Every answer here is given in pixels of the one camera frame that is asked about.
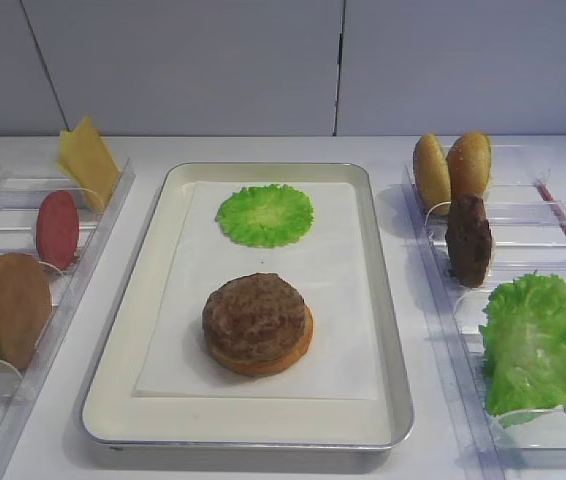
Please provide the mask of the sesame bun top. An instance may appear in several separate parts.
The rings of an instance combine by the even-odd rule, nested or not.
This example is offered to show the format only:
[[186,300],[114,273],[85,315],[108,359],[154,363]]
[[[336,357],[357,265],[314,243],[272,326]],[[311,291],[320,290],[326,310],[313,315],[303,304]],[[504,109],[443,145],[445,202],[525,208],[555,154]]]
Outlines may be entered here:
[[451,197],[464,194],[482,197],[491,173],[491,142],[479,131],[462,134],[446,157],[451,182]]

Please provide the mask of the dark meat patty in rack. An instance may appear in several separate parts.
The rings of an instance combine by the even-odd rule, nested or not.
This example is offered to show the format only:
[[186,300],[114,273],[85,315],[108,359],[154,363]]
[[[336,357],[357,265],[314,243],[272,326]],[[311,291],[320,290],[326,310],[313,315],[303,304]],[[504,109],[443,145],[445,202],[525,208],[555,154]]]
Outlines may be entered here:
[[445,234],[451,269],[465,287],[479,287],[492,256],[493,239],[483,200],[462,194],[452,200]]

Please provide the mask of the yellow cheese slice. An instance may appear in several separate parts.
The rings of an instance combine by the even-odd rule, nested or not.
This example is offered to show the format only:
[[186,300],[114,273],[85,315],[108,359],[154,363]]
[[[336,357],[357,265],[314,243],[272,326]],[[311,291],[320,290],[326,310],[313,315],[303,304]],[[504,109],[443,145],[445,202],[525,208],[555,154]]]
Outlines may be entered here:
[[67,130],[59,134],[59,151],[57,166],[66,176],[79,184],[76,167],[79,165],[79,157],[74,146],[73,133]]
[[80,180],[78,186],[83,189],[87,205],[102,213],[107,208],[115,188],[119,170],[88,116],[84,116],[71,132],[79,157],[79,165],[76,167]]

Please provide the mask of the large green lettuce leaf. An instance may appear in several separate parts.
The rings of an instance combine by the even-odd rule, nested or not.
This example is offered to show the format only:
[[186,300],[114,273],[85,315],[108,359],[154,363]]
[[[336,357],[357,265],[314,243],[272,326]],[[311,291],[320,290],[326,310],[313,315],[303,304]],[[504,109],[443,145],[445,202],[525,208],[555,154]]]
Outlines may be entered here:
[[566,282],[554,274],[525,274],[495,288],[484,313],[479,332],[487,412],[566,412]]

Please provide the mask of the clear acrylic right rack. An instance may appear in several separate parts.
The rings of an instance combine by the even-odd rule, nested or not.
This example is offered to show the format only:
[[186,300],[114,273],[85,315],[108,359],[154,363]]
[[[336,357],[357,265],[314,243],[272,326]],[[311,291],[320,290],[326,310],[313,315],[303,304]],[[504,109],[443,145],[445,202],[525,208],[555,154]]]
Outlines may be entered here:
[[566,201],[550,191],[555,154],[547,147],[495,145],[484,194],[492,259],[483,283],[460,285],[451,273],[444,239],[447,221],[427,209],[407,166],[402,191],[427,273],[436,314],[428,321],[445,357],[446,380],[455,383],[453,415],[471,440],[481,479],[566,479],[566,413],[509,412],[493,417],[484,408],[483,342],[480,326],[490,293],[527,274],[566,281]]

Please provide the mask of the cream metal serving tray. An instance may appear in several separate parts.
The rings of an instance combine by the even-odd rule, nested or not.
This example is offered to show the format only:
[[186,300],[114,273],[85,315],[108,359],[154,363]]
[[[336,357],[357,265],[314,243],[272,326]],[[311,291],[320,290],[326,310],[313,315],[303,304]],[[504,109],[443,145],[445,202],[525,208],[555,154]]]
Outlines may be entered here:
[[[359,227],[378,348],[372,400],[149,396],[136,390],[197,182],[249,186],[348,183]],[[413,406],[367,172],[352,164],[189,163],[172,168],[120,301],[82,407],[105,444],[382,451],[400,443]]]

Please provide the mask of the round green lettuce leaf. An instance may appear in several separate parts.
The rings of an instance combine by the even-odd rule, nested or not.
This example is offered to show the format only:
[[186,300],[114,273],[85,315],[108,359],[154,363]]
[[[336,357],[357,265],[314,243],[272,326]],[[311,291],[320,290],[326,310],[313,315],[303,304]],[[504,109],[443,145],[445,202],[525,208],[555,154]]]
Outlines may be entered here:
[[243,187],[227,198],[216,222],[233,243],[275,248],[296,243],[311,228],[310,197],[287,184]]

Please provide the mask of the pale bun half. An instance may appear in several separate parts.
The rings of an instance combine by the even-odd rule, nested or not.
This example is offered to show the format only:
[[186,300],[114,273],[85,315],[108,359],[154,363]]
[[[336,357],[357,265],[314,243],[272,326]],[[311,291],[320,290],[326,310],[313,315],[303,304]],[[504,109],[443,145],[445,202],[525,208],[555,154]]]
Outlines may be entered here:
[[422,135],[413,151],[413,174],[424,206],[445,216],[451,204],[451,181],[444,151],[432,133]]

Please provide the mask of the red tomato slice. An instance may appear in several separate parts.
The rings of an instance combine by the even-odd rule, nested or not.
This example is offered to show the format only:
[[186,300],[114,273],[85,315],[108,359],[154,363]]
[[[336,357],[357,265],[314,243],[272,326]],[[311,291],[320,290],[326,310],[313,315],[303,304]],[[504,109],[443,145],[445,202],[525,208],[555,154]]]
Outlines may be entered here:
[[36,249],[40,259],[59,270],[75,259],[79,217],[73,197],[65,190],[50,193],[41,203],[36,222]]

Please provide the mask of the yellow cheese slice in rack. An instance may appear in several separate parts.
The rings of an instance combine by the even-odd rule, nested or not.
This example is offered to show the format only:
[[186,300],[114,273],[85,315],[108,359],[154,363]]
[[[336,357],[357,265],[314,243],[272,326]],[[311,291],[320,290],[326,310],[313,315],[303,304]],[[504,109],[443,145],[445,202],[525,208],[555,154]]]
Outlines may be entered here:
[[67,130],[59,134],[59,151],[57,166],[66,176],[79,184],[76,167],[79,165],[79,157],[74,146],[73,133]]

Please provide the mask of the white paper tray liner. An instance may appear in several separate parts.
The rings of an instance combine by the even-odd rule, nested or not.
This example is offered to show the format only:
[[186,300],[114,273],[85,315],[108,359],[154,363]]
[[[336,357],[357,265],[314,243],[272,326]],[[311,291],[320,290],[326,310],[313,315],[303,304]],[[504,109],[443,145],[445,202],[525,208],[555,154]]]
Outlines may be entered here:
[[[310,230],[284,247],[231,242],[215,220],[238,183],[195,183],[164,289],[157,325],[136,381],[149,396],[372,400],[379,395],[378,348],[356,191],[348,183],[298,183],[314,207]],[[207,352],[201,314],[227,281],[276,273],[294,286],[314,318],[308,352],[286,371],[247,379]]]

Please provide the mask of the bottom bun slice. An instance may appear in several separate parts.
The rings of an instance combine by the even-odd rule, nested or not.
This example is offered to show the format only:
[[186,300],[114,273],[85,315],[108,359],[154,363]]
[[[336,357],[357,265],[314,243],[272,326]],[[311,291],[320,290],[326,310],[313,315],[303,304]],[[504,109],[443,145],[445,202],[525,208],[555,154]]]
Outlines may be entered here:
[[217,347],[207,340],[206,347],[211,357],[226,369],[247,377],[267,377],[277,375],[297,363],[309,350],[314,334],[314,319],[310,311],[306,312],[303,334],[291,351],[281,358],[271,361],[238,361],[222,354]]

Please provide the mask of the clear acrylic left rack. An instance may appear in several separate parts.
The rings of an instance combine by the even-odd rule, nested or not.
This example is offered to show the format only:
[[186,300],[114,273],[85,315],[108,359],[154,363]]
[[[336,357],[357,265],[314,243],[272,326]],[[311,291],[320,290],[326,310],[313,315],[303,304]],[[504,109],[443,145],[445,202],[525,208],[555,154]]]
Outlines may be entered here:
[[122,164],[102,201],[63,176],[0,174],[0,478],[134,179]]

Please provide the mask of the clear acrylic rack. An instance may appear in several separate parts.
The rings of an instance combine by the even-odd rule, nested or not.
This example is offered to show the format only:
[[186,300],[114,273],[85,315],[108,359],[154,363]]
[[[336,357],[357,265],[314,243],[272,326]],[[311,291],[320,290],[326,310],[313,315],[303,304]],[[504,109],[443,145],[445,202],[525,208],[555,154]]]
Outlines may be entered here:
[[509,412],[493,417],[484,408],[483,342],[480,326],[490,293],[527,274],[566,281],[566,201],[550,191],[555,154],[547,147],[495,145],[484,194],[492,259],[483,283],[460,285],[451,273],[444,239],[447,221],[427,209],[407,166],[402,191],[427,273],[436,314],[428,321],[445,357],[446,380],[455,383],[453,415],[471,440],[481,479],[566,479],[566,413]]
[[122,164],[102,201],[63,176],[0,174],[0,478],[134,179]]

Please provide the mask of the brown cooked meat patty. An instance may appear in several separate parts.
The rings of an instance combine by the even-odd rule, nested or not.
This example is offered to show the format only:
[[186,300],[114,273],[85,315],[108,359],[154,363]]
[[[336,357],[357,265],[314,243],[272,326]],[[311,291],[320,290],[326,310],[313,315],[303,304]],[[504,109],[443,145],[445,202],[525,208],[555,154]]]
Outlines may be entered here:
[[300,344],[309,324],[303,297],[276,273],[228,281],[209,295],[202,312],[211,351],[241,363],[283,358]]

